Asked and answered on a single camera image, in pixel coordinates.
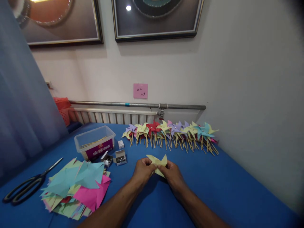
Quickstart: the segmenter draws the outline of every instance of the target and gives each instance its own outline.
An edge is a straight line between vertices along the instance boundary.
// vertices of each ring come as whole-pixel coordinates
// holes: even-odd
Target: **blue curtain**
[[[0,0],[0,105],[0,177],[68,134],[7,0]]]

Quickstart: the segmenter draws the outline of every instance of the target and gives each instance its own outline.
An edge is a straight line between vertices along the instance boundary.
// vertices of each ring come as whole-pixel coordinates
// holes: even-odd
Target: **hand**
[[[183,191],[188,190],[188,186],[176,164],[171,161],[167,162],[166,167],[158,165],[158,169],[166,177],[174,195],[178,198]]]
[[[131,180],[144,187],[150,179],[153,172],[156,170],[157,165],[151,164],[152,161],[149,158],[139,159],[136,163],[135,170]]]

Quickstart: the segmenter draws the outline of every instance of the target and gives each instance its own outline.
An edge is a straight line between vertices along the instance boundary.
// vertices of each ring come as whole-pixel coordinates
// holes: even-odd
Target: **framed picture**
[[[112,0],[116,42],[195,37],[204,0]]]
[[[97,0],[8,0],[31,48],[102,44]]]

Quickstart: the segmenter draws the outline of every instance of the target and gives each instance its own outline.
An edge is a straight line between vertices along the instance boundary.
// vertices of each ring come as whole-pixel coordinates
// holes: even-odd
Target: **black scissors handle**
[[[12,205],[16,206],[24,201],[26,201],[28,198],[30,198],[35,192],[40,189],[40,187],[43,185],[45,181],[45,174],[38,174],[36,176],[33,176],[29,178],[28,180],[24,181],[22,184],[14,188],[12,191],[10,191],[2,200],[4,203],[12,202]]]

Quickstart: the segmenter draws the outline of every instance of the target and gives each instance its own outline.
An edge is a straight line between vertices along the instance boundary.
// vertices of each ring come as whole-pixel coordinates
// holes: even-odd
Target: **blue tablecloth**
[[[52,146],[32,164],[25,168],[0,188],[0,195],[4,197],[15,186],[43,172],[59,158],[64,160],[57,165],[48,177],[77,157],[74,144],[77,134],[107,125],[116,133],[117,141],[121,140],[126,125],[89,123],[62,139]],[[130,143],[123,138],[128,163],[122,166],[112,164],[109,168],[112,182],[108,188],[104,202],[109,200],[132,176],[136,161],[151,154],[162,159],[167,154],[168,160],[176,163],[189,187],[231,227],[293,227],[299,222],[299,217],[285,206],[278,198],[262,186],[256,179],[240,167],[220,148],[219,155],[213,157],[203,151],[194,153],[182,151],[180,148],[167,151],[165,147],[145,148],[144,144],[130,147]],[[0,203],[1,227],[75,227],[81,221],[74,221],[56,213],[49,213],[40,200],[41,191],[18,206]],[[172,194],[166,181],[153,175],[146,187],[137,197],[132,206],[124,226],[128,227],[194,227],[188,214]]]

